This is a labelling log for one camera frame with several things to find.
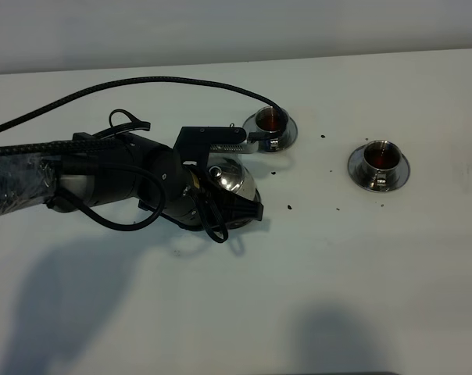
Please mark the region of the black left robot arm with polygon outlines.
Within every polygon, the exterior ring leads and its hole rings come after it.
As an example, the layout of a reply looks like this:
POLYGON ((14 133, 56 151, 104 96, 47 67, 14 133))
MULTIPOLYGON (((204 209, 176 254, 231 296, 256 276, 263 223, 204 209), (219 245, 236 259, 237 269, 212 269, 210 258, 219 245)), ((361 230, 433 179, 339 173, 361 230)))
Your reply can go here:
POLYGON ((164 218, 225 233, 263 216, 256 196, 228 191, 209 173, 209 155, 237 151, 244 138, 241 128, 184 127, 173 147, 125 130, 0 147, 0 216, 45 205, 118 231, 164 218))

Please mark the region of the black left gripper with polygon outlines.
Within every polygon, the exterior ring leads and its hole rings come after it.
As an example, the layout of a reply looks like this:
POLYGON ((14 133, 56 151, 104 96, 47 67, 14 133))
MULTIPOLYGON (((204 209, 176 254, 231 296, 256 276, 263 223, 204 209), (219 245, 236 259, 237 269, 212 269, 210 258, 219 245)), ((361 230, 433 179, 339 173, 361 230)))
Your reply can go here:
POLYGON ((138 222, 139 230, 160 216, 184 230, 219 230, 220 223, 262 220, 261 202, 215 190, 202 186, 178 151, 138 151, 138 207, 152 213, 138 222))

